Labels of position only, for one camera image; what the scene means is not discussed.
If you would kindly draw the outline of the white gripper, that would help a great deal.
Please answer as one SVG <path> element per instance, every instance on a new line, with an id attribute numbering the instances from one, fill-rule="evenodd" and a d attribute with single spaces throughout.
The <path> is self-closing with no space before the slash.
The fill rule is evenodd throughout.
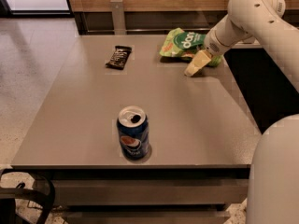
<path id="1" fill-rule="evenodd" d="M 192 77 L 206 66 L 213 56 L 220 56 L 236 43 L 251 38 L 251 35 L 231 22 L 228 16 L 220 20 L 207 34 L 204 40 L 205 49 L 199 50 L 184 71 Z"/>

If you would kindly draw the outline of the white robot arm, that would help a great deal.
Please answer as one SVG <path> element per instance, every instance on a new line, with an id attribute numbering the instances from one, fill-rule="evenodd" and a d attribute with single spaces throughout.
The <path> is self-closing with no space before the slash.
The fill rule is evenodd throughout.
<path id="1" fill-rule="evenodd" d="M 282 19 L 284 0 L 229 0 L 185 70 L 193 76 L 241 40 L 255 38 L 268 58 L 241 62 L 238 85 L 263 134 L 249 174 L 246 224 L 299 224 L 299 30 Z"/>

